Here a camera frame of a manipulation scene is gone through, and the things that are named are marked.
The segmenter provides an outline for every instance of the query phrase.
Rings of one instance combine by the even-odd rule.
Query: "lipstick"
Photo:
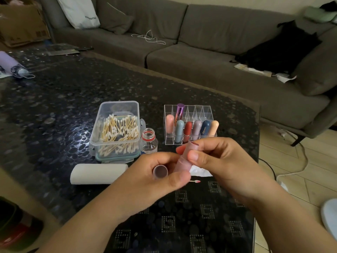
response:
[[[219,127],[219,122],[218,121],[212,121],[211,122],[211,128],[208,132],[208,136],[209,137],[214,137],[215,136],[215,133],[216,133],[216,130],[218,129]]]
[[[202,122],[201,121],[195,121],[192,129],[192,141],[197,140],[199,137],[199,132],[201,129]]]
[[[185,108],[184,104],[180,103],[180,104],[177,105],[177,112],[176,112],[176,116],[175,116],[175,120],[174,120],[175,126],[176,126],[176,123],[177,123],[178,120],[183,119],[184,108]]]
[[[190,171],[192,164],[187,160],[187,154],[190,150],[198,150],[199,145],[193,141],[186,144],[183,155],[180,156],[173,172],[187,170]]]
[[[185,128],[184,128],[184,139],[183,139],[183,144],[187,143],[189,140],[189,135],[191,135],[192,132],[192,122],[188,121],[185,124]]]
[[[181,142],[181,137],[183,136],[183,129],[184,129],[184,122],[182,120],[178,120],[176,124],[175,130],[176,137],[174,139],[174,142],[176,143]]]
[[[174,116],[171,114],[166,115],[166,133],[172,133],[173,132],[173,127],[174,127]]]
[[[200,135],[206,136],[211,128],[211,122],[208,120],[205,120],[201,126]]]

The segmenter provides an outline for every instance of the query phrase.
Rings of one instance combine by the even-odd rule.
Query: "black patterned table surface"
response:
[[[258,161],[255,103],[80,54],[48,56],[45,48],[9,54],[36,78],[0,80],[0,165],[62,223],[107,187],[70,184],[76,164],[97,163],[88,143],[104,101],[137,101],[158,151],[175,151],[163,144],[165,104],[209,105],[218,136],[233,138]],[[188,183],[121,224],[106,252],[252,252],[252,213],[213,177],[193,179],[201,183]]]

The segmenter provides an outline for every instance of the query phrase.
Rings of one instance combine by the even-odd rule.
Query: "hand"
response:
[[[191,179],[188,171],[172,173],[179,159],[176,153],[143,154],[115,182],[113,182],[98,198],[101,202],[110,202],[111,207],[105,208],[108,215],[116,215],[118,222],[127,220],[130,216],[145,210],[155,201],[178,190]],[[164,164],[168,176],[154,180],[152,171],[155,166]]]
[[[257,200],[274,181],[231,138],[209,137],[195,141],[198,151],[188,153],[188,161],[208,170],[218,183],[242,204]],[[185,146],[176,149],[182,154]]]

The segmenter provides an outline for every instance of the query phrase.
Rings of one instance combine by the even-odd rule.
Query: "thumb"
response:
[[[170,192],[180,189],[186,185],[191,179],[191,174],[188,171],[173,172],[172,174],[158,179],[155,181],[153,190],[157,195],[157,198],[161,198]]]
[[[196,150],[190,150],[187,159],[195,166],[208,170],[213,174],[219,173],[219,167],[223,166],[221,159]]]

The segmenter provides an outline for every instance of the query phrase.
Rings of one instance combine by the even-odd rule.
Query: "gray sofa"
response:
[[[94,6],[100,0],[92,0]],[[76,30],[56,0],[40,0],[56,42],[187,80],[261,104],[262,120],[314,138],[337,121],[337,27],[271,11],[187,5],[168,0],[109,0],[134,22],[124,35],[104,29]],[[298,65],[295,81],[282,83],[234,68],[234,56],[275,37],[276,25],[296,19],[323,41]],[[131,34],[146,34],[166,45]]]

